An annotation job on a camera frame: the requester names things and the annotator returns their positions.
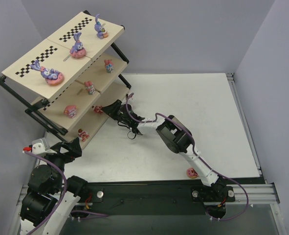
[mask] shelf board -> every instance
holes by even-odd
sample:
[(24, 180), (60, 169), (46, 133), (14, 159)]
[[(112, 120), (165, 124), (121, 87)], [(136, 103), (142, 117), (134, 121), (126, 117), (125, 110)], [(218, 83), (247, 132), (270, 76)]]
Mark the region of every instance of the shelf board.
[[(67, 56), (69, 56), (68, 49), (44, 39), (2, 73), (37, 95), (49, 101), (54, 101), (66, 87), (92, 64), (88, 57), (81, 59), (69, 57), (66, 59)], [(39, 57), (41, 66), (63, 73), (65, 78), (60, 85), (49, 86), (39, 71), (30, 68), (31, 61), (36, 60), (37, 57)]]
[(96, 36), (97, 32), (94, 30), (95, 18), (80, 12), (53, 34), (48, 36), (47, 39), (70, 50), (75, 44), (73, 34), (76, 32), (82, 32), (80, 41), (83, 43), (83, 46), (87, 51), (86, 56), (91, 58), (93, 61), (124, 32), (123, 26), (102, 19), (99, 19), (99, 22), (101, 25), (105, 24), (104, 28), (109, 34), (107, 38), (99, 39)]
[[(104, 67), (104, 60), (112, 60), (114, 71), (112, 73), (106, 72)], [(96, 90), (101, 94), (109, 87), (109, 85), (115, 80), (115, 78), (121, 74), (121, 72), (126, 68), (127, 63), (121, 59), (118, 59), (114, 56), (103, 53), (98, 57), (93, 64), (81, 74), (76, 81), (84, 84), (86, 81), (91, 81)]]
[[(83, 85), (74, 82), (64, 92), (62, 92), (62, 94), (56, 98), (56, 100), (39, 111), (59, 126), (67, 130), (71, 130), (99, 97), (99, 92), (88, 94)], [(67, 105), (77, 106), (77, 115), (74, 118), (69, 118), (64, 115), (63, 112)]]
[[(125, 98), (125, 95), (128, 92), (129, 89), (126, 86), (113, 82), (96, 101), (95, 105), (108, 106), (114, 103), (117, 99), (122, 100)], [(64, 136), (64, 138), (67, 141), (71, 141), (78, 137), (78, 130), (80, 128), (87, 131), (90, 135), (90, 138), (85, 142), (80, 141), (80, 146), (82, 149), (84, 149), (108, 118), (109, 116), (106, 114), (97, 114), (93, 111), (93, 109), (90, 109), (80, 119), (75, 127)]]

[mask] purple bunny figurine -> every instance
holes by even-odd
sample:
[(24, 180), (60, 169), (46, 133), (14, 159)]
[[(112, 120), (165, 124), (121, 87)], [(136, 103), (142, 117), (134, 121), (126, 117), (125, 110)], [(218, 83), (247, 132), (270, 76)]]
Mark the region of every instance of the purple bunny figurine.
[(83, 47), (82, 42), (79, 40), (81, 32), (74, 34), (75, 45), (70, 49), (70, 54), (74, 58), (82, 58), (86, 54), (86, 49)]
[(63, 82), (64, 80), (64, 76), (61, 72), (58, 72), (54, 69), (46, 69), (45, 67), (40, 66), (38, 60), (36, 60), (30, 67), (32, 70), (40, 71), (41, 76), (50, 86), (56, 86), (58, 84), (61, 84), (61, 82)]
[(109, 34), (107, 33), (107, 31), (101, 26), (101, 23), (99, 22), (99, 17), (100, 14), (97, 14), (95, 16), (95, 25), (94, 25), (94, 29), (95, 31), (97, 31), (97, 36), (99, 39), (103, 39), (103, 38), (107, 38), (109, 36)]

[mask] white tabletop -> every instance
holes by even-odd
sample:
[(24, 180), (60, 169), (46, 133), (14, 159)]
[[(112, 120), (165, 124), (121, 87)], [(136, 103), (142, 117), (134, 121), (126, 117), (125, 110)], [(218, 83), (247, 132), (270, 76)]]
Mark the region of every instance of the white tabletop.
[[(133, 110), (153, 118), (174, 115), (193, 134), (202, 156), (231, 178), (259, 177), (227, 78), (214, 74), (125, 74)], [(108, 119), (84, 149), (65, 166), (65, 175), (88, 182), (185, 180), (189, 164), (159, 136), (127, 138), (128, 130)], [(47, 135), (50, 144), (56, 142)]]

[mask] purple cable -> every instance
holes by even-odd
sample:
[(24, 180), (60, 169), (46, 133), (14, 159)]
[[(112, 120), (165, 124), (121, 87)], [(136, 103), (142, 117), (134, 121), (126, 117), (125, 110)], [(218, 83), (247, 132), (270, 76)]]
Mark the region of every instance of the purple cable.
[(211, 171), (213, 171), (213, 172), (216, 173), (217, 175), (219, 175), (219, 176), (221, 176), (221, 177), (223, 177), (223, 178), (225, 178), (225, 179), (227, 179), (227, 180), (230, 180), (230, 181), (234, 182), (235, 184), (237, 184), (237, 185), (243, 190), (243, 192), (244, 192), (244, 194), (245, 194), (245, 196), (246, 196), (246, 205), (245, 205), (245, 208), (244, 208), (244, 210), (243, 210), (242, 212), (238, 213), (237, 215), (235, 215), (235, 216), (233, 216), (233, 217), (227, 218), (227, 219), (217, 219), (217, 218), (215, 218), (215, 217), (212, 217), (212, 218), (215, 219), (215, 220), (219, 220), (219, 221), (228, 221), (228, 220), (235, 219), (235, 218), (237, 218), (238, 216), (240, 216), (241, 214), (243, 214), (244, 212), (246, 212), (246, 210), (247, 210), (247, 208), (248, 208), (249, 200), (248, 200), (248, 194), (247, 194), (245, 188), (244, 188), (241, 184), (239, 184), (237, 181), (235, 181), (235, 180), (233, 180), (233, 179), (231, 179), (231, 178), (229, 178), (229, 177), (226, 177), (226, 176), (220, 174), (219, 172), (215, 171), (213, 168), (211, 168), (211, 166), (210, 166), (201, 156), (199, 156), (199, 155), (195, 152), (195, 150), (194, 150), (194, 148), (195, 148), (195, 141), (194, 141), (192, 135), (188, 132), (188, 130), (187, 130), (185, 127), (179, 125), (178, 123), (175, 123), (173, 120), (171, 120), (170, 118), (168, 118), (168, 117), (166, 117), (165, 115), (160, 114), (160, 113), (155, 113), (155, 120), (139, 121), (139, 120), (135, 119), (135, 118), (130, 114), (129, 109), (128, 109), (128, 100), (129, 100), (132, 96), (133, 96), (133, 93), (131, 93), (131, 94), (130, 94), (129, 96), (127, 96), (127, 98), (126, 98), (126, 110), (127, 110), (128, 114), (129, 114), (129, 116), (130, 116), (134, 121), (139, 122), (139, 123), (147, 123), (147, 122), (156, 122), (156, 121), (157, 121), (157, 116), (161, 116), (161, 117), (165, 118), (166, 120), (168, 120), (169, 122), (171, 122), (173, 125), (175, 125), (177, 128), (182, 129), (182, 130), (187, 134), (187, 136), (189, 137), (190, 141), (192, 142), (192, 150), (193, 150), (194, 155), (197, 156)]
[(102, 217), (108, 217), (108, 214), (100, 214), (100, 213), (94, 213), (90, 211), (81, 211), (81, 210), (73, 210), (70, 213), (86, 213), (91, 215), (96, 215), (97, 217), (89, 217), (89, 218), (81, 218), (80, 220), (88, 220), (88, 219), (96, 219), (96, 218), (102, 218)]
[(46, 221), (48, 221), (50, 219), (50, 217), (53, 215), (53, 213), (56, 211), (56, 209), (58, 208), (58, 206), (61, 204), (64, 196), (65, 196), (65, 193), (66, 193), (66, 190), (67, 190), (67, 179), (66, 179), (66, 176), (64, 175), (64, 173), (55, 165), (53, 164), (52, 162), (48, 161), (47, 159), (45, 158), (42, 158), (38, 155), (35, 155), (33, 153), (30, 153), (30, 152), (27, 152), (27, 151), (24, 151), (25, 154), (29, 155), (29, 156), (32, 156), (34, 158), (37, 158), (41, 161), (44, 161), (45, 163), (49, 164), (50, 166), (52, 166), (53, 168), (55, 168), (58, 173), (60, 173), (60, 175), (62, 176), (63, 178), (63, 181), (64, 181), (64, 190), (62, 192), (62, 195), (60, 197), (60, 200), (57, 202), (57, 204), (55, 205), (55, 207), (53, 208), (53, 210), (51, 211), (51, 213), (40, 223), (38, 224), (37, 227), (35, 227), (33, 230), (31, 230), (30, 232), (28, 232), (26, 235), (31, 235), (33, 232), (35, 232), (38, 228), (40, 228)]

